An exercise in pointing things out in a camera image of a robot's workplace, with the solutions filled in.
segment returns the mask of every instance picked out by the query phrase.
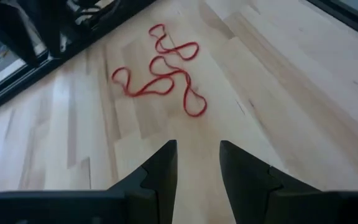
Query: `red rope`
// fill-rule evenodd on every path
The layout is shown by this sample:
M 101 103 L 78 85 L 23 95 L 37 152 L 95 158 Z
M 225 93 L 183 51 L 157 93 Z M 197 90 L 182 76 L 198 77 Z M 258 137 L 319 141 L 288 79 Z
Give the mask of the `red rope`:
M 158 37 L 157 35 L 153 34 L 153 31 L 157 28 L 161 27 L 162 28 L 162 31 L 163 31 L 163 35 L 161 37 Z M 198 52 L 200 51 L 200 46 L 198 45 L 197 42 L 189 42 L 189 43 L 185 43 L 181 46 L 178 46 L 178 47 L 174 47 L 172 49 L 167 49 L 165 48 L 163 45 L 162 45 L 162 40 L 165 39 L 167 37 L 167 33 L 165 32 L 165 25 L 164 24 L 157 24 L 153 27 L 150 28 L 149 30 L 149 35 L 152 36 L 152 37 L 155 37 L 157 38 L 157 41 L 155 43 L 155 50 L 160 53 L 160 54 L 169 54 L 169 53 L 176 53 L 182 60 L 184 61 L 190 61 L 190 60 L 193 60 L 197 55 L 198 55 Z M 184 57 L 180 52 L 179 50 L 181 49 L 184 49 L 186 47 L 191 47 L 191 46 L 194 46 L 196 47 L 196 50 L 195 52 L 190 55 L 189 57 Z M 153 65 L 158 61 L 158 60 L 163 60 L 163 62 L 165 63 L 165 65 L 170 68 L 172 71 L 171 72 L 168 72 L 168 73 L 157 73 L 153 70 Z M 127 74 L 127 81 L 126 83 L 123 83 L 123 82 L 120 82 L 119 80 L 116 80 L 114 79 L 116 77 L 116 75 L 121 72 L 121 71 L 125 71 L 126 74 Z M 164 56 L 161 56 L 161 55 L 158 55 L 156 57 L 154 57 L 151 62 L 149 63 L 149 72 L 156 76 L 156 78 L 154 78 L 153 80 L 151 80 L 150 82 L 146 83 L 145 86 L 143 86 L 140 90 L 138 91 L 135 91 L 135 92 L 131 92 L 129 90 L 129 84 L 131 82 L 131 70 L 127 67 L 120 67 L 120 68 L 117 68 L 111 75 L 111 80 L 113 83 L 117 83 L 119 84 L 120 86 L 122 86 L 122 89 L 124 90 L 124 93 L 125 95 L 129 96 L 129 97 L 138 97 L 138 96 L 144 96 L 144 95 L 149 95 L 149 94 L 157 94 L 157 95 L 160 95 L 160 96 L 165 96 L 167 94 L 169 94 L 173 88 L 175 87 L 175 81 L 174 79 L 172 78 L 173 75 L 176 75 L 176 74 L 182 74 L 185 76 L 185 80 L 186 80 L 186 88 L 185 88 L 185 92 L 183 94 L 183 109 L 185 110 L 186 114 L 188 116 L 191 116 L 191 117 L 199 117 L 201 115 L 203 115 L 207 109 L 207 102 L 206 102 L 206 99 L 199 95 L 197 92 L 194 91 L 194 89 L 192 89 L 191 87 L 191 77 L 190 77 L 190 74 L 185 71 L 184 69 L 182 68 L 178 68 L 178 67 L 175 67 L 173 65 L 170 65 L 167 60 L 165 59 Z M 152 86 L 153 84 L 159 82 L 160 80 L 169 80 L 171 82 L 171 85 L 170 87 L 165 90 L 165 91 L 157 91 L 157 90 L 148 90 L 148 88 L 150 86 Z M 198 99 L 201 99 L 204 101 L 204 107 L 201 109 L 201 111 L 197 112 L 197 113 L 190 113 L 188 111 L 188 108 L 187 108 L 187 98 L 188 98 L 188 94 L 189 93 L 192 93 L 194 94 L 194 96 Z

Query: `wood grain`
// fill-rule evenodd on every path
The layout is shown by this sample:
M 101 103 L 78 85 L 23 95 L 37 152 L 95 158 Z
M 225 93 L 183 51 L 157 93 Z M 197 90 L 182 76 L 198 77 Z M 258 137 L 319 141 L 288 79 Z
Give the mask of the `wood grain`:
M 152 78 L 156 23 L 167 46 L 200 43 L 194 61 L 167 56 L 208 100 L 198 119 L 181 106 L 183 77 L 136 99 L 109 79 L 123 65 L 131 90 Z M 358 190 L 358 33 L 305 1 L 159 0 L 0 107 L 0 191 L 106 189 L 169 139 L 174 223 L 234 223 L 223 139 L 321 190 Z

